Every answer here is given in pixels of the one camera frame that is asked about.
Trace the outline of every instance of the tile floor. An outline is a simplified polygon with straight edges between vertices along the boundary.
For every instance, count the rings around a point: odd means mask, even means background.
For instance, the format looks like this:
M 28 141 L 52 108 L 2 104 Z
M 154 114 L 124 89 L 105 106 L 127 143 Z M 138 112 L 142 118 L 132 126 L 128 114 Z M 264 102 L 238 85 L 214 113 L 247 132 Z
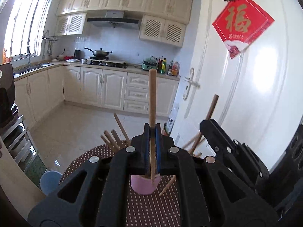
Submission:
M 129 138 L 143 133 L 146 117 L 120 115 L 118 117 Z M 156 120 L 163 128 L 165 120 Z M 100 135 L 105 130 L 116 130 L 125 139 L 113 116 L 99 110 L 62 105 L 31 132 L 46 167 L 63 174 L 69 164 L 84 152 L 104 144 Z

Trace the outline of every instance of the silver screw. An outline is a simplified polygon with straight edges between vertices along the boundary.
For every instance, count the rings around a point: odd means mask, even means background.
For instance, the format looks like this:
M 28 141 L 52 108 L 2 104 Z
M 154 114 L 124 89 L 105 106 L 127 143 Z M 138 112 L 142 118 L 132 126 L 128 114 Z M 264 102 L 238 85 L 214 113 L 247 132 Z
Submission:
M 136 149 L 135 149 L 135 147 L 133 147 L 133 146 L 128 146 L 128 147 L 126 147 L 126 152 L 129 152 L 129 153 L 131 153 L 131 152 L 134 152 Z
M 90 163 L 96 163 L 96 162 L 98 162 L 99 161 L 99 157 L 98 156 L 92 156 L 92 157 L 90 157 L 90 159 L 89 159 L 89 162 Z
M 170 148 L 169 148 L 169 151 L 170 151 L 171 153 L 178 153 L 178 152 L 179 152 L 179 148 L 178 148 L 178 147 L 170 147 Z
M 207 163 L 212 164 L 212 163 L 215 163 L 216 159 L 214 157 L 212 157 L 212 156 L 207 156 L 206 159 L 205 159 L 205 161 Z

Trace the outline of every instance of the range hood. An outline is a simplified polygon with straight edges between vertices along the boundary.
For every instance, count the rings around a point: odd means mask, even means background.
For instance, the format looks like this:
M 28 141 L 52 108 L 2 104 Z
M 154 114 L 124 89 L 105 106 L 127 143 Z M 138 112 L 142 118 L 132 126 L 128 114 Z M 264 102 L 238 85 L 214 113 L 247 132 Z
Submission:
M 138 19 L 124 18 L 124 11 L 107 11 L 105 17 L 87 18 L 87 22 L 97 27 L 118 27 L 126 29 L 139 29 Z

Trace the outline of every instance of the round table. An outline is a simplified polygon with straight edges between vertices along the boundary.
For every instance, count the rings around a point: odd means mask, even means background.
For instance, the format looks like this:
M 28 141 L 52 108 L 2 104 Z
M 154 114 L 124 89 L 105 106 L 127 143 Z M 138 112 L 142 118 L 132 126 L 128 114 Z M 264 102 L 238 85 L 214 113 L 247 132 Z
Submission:
M 107 145 L 95 147 L 76 158 L 64 172 L 60 183 L 92 156 L 105 159 L 114 156 Z M 180 211 L 176 182 L 159 196 L 172 176 L 163 176 L 151 195 L 140 195 L 130 185 L 127 195 L 126 226 L 173 227 L 180 226 Z

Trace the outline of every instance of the red paper sign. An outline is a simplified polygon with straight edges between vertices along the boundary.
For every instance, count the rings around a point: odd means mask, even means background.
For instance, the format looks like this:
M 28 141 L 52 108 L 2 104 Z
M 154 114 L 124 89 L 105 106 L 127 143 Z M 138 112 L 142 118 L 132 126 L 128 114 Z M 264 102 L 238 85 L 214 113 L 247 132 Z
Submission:
M 212 25 L 233 59 L 273 22 L 274 19 L 253 0 L 235 0 L 227 4 Z

